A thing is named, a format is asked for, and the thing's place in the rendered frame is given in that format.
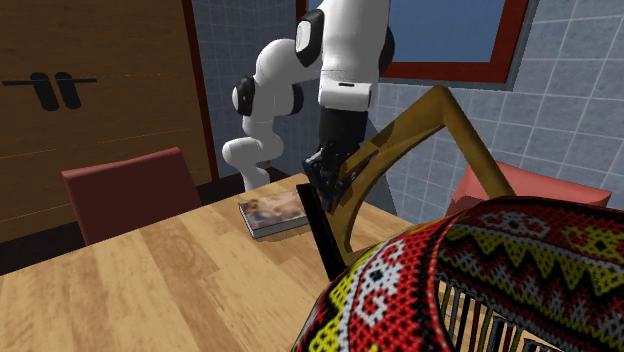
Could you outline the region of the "red framed window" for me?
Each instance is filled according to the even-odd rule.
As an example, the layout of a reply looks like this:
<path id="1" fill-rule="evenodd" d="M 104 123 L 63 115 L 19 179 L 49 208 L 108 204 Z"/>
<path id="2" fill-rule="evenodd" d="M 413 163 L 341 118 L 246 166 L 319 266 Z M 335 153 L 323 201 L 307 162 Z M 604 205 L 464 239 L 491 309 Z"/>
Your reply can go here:
<path id="1" fill-rule="evenodd" d="M 529 0 L 391 0 L 388 81 L 505 84 Z"/>

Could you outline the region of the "brown wooden door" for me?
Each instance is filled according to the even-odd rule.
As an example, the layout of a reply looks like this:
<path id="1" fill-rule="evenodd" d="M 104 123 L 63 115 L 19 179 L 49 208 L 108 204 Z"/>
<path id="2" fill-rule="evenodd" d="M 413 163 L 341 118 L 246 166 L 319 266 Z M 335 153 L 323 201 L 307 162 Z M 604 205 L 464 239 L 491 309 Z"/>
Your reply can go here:
<path id="1" fill-rule="evenodd" d="M 74 220 L 64 170 L 172 147 L 217 178 L 191 0 L 0 0 L 0 243 Z"/>

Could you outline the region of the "light red chair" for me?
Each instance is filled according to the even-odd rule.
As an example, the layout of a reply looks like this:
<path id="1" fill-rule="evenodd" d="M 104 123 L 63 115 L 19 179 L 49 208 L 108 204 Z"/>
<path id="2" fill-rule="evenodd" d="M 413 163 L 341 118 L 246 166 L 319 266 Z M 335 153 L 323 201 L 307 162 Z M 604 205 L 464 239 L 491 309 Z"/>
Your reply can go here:
<path id="1" fill-rule="evenodd" d="M 498 162 L 500 170 L 518 196 L 537 196 L 606 207 L 612 192 L 560 180 Z M 488 198 L 470 167 L 451 198 L 446 214 L 465 210 Z"/>

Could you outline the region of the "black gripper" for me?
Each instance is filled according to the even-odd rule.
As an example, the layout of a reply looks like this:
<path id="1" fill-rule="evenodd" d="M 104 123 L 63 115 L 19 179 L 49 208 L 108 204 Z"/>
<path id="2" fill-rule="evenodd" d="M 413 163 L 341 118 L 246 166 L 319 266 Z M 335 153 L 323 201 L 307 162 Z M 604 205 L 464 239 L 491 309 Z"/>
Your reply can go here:
<path id="1" fill-rule="evenodd" d="M 349 156 L 365 139 L 367 111 L 321 108 L 320 146 L 302 161 L 310 185 L 323 197 L 323 210 L 332 213 L 351 182 L 351 174 L 340 175 Z M 330 163 L 325 157 L 334 157 Z"/>

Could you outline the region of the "dark red chair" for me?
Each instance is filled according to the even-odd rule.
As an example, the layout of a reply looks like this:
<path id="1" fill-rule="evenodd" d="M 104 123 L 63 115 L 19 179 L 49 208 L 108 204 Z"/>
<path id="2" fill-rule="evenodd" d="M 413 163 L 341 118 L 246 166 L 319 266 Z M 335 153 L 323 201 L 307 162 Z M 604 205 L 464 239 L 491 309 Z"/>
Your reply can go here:
<path id="1" fill-rule="evenodd" d="M 61 175 L 86 245 L 201 206 L 177 147 Z"/>

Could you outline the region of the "colourful knitted patterned cloth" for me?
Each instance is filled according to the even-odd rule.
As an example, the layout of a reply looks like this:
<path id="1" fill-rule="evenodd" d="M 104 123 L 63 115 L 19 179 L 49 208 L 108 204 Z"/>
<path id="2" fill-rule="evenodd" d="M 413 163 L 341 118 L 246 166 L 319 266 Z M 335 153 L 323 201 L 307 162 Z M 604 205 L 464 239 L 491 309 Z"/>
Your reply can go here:
<path id="1" fill-rule="evenodd" d="M 624 352 L 624 211 L 501 197 L 413 226 L 324 289 L 292 352 L 453 352 L 438 282 L 564 352 Z"/>

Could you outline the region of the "book with picture cover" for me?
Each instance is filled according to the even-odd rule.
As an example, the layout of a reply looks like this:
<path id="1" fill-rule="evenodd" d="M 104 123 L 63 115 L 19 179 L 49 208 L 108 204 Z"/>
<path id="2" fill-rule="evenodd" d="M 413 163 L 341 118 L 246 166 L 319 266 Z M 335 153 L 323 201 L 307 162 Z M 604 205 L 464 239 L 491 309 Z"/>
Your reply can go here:
<path id="1" fill-rule="evenodd" d="M 304 206 L 296 190 L 241 201 L 238 208 L 253 239 L 308 223 Z"/>

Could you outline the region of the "brown wooden angled stand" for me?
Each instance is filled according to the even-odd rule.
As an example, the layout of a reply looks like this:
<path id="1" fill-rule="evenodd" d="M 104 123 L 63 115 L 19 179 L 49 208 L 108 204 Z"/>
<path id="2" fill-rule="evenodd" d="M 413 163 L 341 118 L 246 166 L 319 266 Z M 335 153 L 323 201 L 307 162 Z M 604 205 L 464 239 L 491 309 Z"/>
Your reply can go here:
<path id="1" fill-rule="evenodd" d="M 361 173 L 327 215 L 336 255 L 345 265 L 360 255 L 350 244 L 357 213 L 372 186 L 399 159 L 441 129 L 447 129 L 486 194 L 512 196 L 513 189 L 449 89 L 435 86 L 367 141 L 340 168 L 341 177 L 366 162 Z"/>

